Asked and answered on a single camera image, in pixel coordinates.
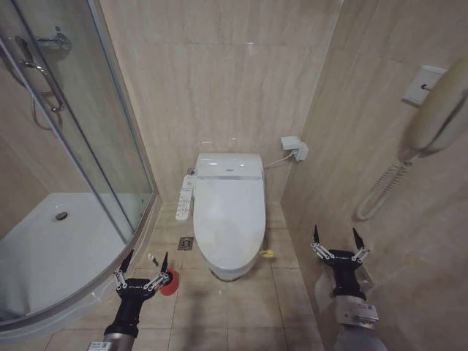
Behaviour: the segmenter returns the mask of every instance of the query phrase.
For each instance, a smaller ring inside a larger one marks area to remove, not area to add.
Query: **toilet bowl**
[[[195,240],[213,274],[232,281],[255,264],[265,235],[262,159],[200,154],[195,174]]]

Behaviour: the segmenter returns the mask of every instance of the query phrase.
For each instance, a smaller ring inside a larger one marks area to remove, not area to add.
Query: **toilet side control panel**
[[[195,175],[186,175],[178,198],[177,212],[175,213],[175,219],[180,222],[185,222],[189,218],[194,185]]]

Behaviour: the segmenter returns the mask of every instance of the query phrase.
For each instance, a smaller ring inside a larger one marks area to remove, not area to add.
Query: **red plunger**
[[[159,291],[161,292],[161,294],[163,294],[164,296],[170,296],[172,295],[173,293],[175,293],[178,289],[178,273],[177,271],[174,271],[173,269],[170,269],[168,271],[170,277],[171,277],[171,280],[169,281],[169,284],[165,285],[164,287],[162,287]]]

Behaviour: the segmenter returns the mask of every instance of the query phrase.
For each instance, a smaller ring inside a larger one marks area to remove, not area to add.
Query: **shower enclosure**
[[[99,4],[1,0],[0,37],[1,342],[79,314],[157,194]]]

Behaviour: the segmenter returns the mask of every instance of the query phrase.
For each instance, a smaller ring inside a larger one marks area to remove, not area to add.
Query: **floor drain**
[[[67,217],[68,217],[68,212],[60,212],[59,214],[56,215],[56,220],[63,221]]]
[[[191,251],[193,247],[193,236],[183,236],[178,241],[178,251]]]

